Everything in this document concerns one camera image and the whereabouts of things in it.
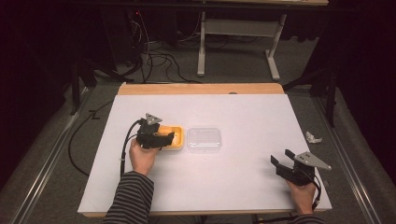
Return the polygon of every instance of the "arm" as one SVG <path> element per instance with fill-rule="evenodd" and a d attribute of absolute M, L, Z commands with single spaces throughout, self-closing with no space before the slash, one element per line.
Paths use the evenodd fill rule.
<path fill-rule="evenodd" d="M 288 180 L 286 182 L 290 188 L 290 195 L 297 210 L 297 218 L 288 224 L 324 224 L 324 220 L 314 216 L 312 202 L 314 201 L 316 187 L 310 183 L 305 186 L 297 186 Z"/>
<path fill-rule="evenodd" d="M 122 175 L 113 204 L 103 223 L 148 223 L 154 183 L 145 175 Z"/>
<path fill-rule="evenodd" d="M 122 175 L 103 223 L 148 223 L 154 183 L 147 178 L 159 148 L 143 149 L 135 139 L 129 150 L 132 172 Z"/>

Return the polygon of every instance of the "hand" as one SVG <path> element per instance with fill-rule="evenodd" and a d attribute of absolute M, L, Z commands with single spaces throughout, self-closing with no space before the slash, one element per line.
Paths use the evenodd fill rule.
<path fill-rule="evenodd" d="M 313 183 L 305 186 L 297 186 L 286 180 L 290 188 L 291 198 L 293 199 L 298 215 L 312 215 L 312 202 L 314 201 L 315 190 L 317 189 Z"/>
<path fill-rule="evenodd" d="M 136 139 L 132 139 L 131 148 L 129 149 L 129 158 L 131 160 L 134 171 L 141 175 L 148 175 L 154 165 L 155 155 L 160 147 L 143 149 Z"/>

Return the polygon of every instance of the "metal rail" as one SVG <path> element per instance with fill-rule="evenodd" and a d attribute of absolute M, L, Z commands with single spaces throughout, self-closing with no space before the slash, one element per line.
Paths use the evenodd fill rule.
<path fill-rule="evenodd" d="M 85 88 L 82 91 L 81 106 L 79 107 L 75 115 L 70 117 L 63 131 L 59 135 L 58 139 L 55 142 L 55 145 L 53 146 L 48 157 L 46 158 L 44 165 L 40 170 L 40 173 L 37 175 L 35 182 L 33 183 L 32 187 L 30 187 L 29 192 L 27 193 L 17 213 L 14 215 L 14 218 L 12 218 L 10 224 L 27 223 L 27 219 L 32 214 L 33 209 L 35 208 L 35 204 L 37 203 L 44 187 L 46 187 L 47 182 L 50 179 L 50 175 L 52 174 L 52 171 L 54 170 L 56 163 L 58 162 L 59 158 L 62 155 L 62 148 L 64 142 L 69 136 L 69 133 L 73 127 L 73 124 L 78 118 L 81 108 L 85 105 L 91 94 L 92 91 L 88 91 L 88 88 Z"/>
<path fill-rule="evenodd" d="M 364 217 L 367 220 L 367 223 L 379 224 L 381 220 L 379 219 L 378 214 L 375 211 L 375 208 L 370 200 L 370 196 L 359 179 L 358 174 L 355 171 L 355 168 L 350 161 L 347 151 L 344 149 L 341 140 L 338 136 L 337 131 L 329 124 L 325 115 L 325 108 L 323 103 L 320 101 L 318 97 L 313 97 L 313 102 L 315 107 L 317 108 L 321 118 L 326 124 L 326 128 L 329 131 L 330 136 L 332 137 L 332 141 L 335 144 L 336 151 L 341 159 L 341 167 L 343 168 L 346 179 L 349 182 L 349 185 L 355 194 L 356 200 L 358 201 L 359 206 L 361 207 L 361 211 L 364 214 Z"/>

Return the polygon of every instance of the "transparent box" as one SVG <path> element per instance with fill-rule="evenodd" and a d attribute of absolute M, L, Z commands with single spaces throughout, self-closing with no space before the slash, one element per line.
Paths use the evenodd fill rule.
<path fill-rule="evenodd" d="M 187 132 L 187 147 L 193 153 L 216 153 L 221 148 L 218 128 L 191 128 Z"/>

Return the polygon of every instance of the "striped shirt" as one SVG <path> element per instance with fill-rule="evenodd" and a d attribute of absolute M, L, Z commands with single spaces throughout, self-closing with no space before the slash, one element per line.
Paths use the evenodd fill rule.
<path fill-rule="evenodd" d="M 106 213 L 104 224 L 147 224 L 154 182 L 145 175 L 129 172 L 122 175 L 113 204 Z M 288 224 L 324 224 L 315 216 L 299 216 Z"/>

